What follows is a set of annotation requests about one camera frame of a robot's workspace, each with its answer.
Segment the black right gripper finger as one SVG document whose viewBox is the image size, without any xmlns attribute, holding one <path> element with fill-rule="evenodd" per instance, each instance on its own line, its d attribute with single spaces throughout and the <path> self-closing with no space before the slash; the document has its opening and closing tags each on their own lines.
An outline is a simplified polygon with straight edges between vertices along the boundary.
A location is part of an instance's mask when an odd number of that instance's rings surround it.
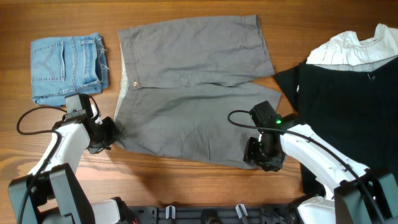
<svg viewBox="0 0 398 224">
<path fill-rule="evenodd" d="M 258 152 L 246 152 L 243 161 L 253 167 L 263 169 L 264 165 L 264 154 Z"/>
<path fill-rule="evenodd" d="M 246 156 L 255 156 L 260 151 L 260 145 L 258 138 L 249 138 L 246 143 L 245 155 Z"/>
</svg>

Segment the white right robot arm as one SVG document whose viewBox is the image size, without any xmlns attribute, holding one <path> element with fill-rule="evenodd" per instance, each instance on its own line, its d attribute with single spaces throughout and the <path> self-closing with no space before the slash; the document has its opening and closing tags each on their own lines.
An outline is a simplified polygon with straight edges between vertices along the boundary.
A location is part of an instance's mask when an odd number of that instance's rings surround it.
<svg viewBox="0 0 398 224">
<path fill-rule="evenodd" d="M 249 115 L 260 135 L 249 138 L 245 162 L 277 172 L 290 156 L 325 188 L 324 196 L 295 206 L 302 223 L 397 223 L 397 182 L 391 173 L 350 159 L 294 114 L 281 117 L 268 101 L 254 106 Z"/>
</svg>

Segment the grey cotton shorts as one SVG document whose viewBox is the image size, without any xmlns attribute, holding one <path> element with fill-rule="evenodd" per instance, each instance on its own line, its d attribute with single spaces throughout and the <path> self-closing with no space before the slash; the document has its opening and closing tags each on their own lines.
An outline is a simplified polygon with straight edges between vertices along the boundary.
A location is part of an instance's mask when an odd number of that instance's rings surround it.
<svg viewBox="0 0 398 224">
<path fill-rule="evenodd" d="M 127 151 L 248 169 L 247 111 L 280 93 L 254 83 L 274 74 L 259 18 L 177 19 L 118 32 L 118 144 Z"/>
</svg>

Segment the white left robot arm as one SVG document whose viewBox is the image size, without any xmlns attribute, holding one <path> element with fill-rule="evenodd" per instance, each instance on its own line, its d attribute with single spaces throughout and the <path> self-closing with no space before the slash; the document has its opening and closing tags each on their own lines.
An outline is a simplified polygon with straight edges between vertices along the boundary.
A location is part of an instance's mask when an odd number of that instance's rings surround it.
<svg viewBox="0 0 398 224">
<path fill-rule="evenodd" d="M 100 118 L 92 96 L 65 98 L 62 119 L 49 133 L 52 140 L 38 164 L 14 179 L 8 194 L 18 223 L 130 223 L 130 209 L 114 197 L 90 203 L 75 172 L 84 151 L 109 150 L 119 131 L 110 117 Z"/>
</svg>

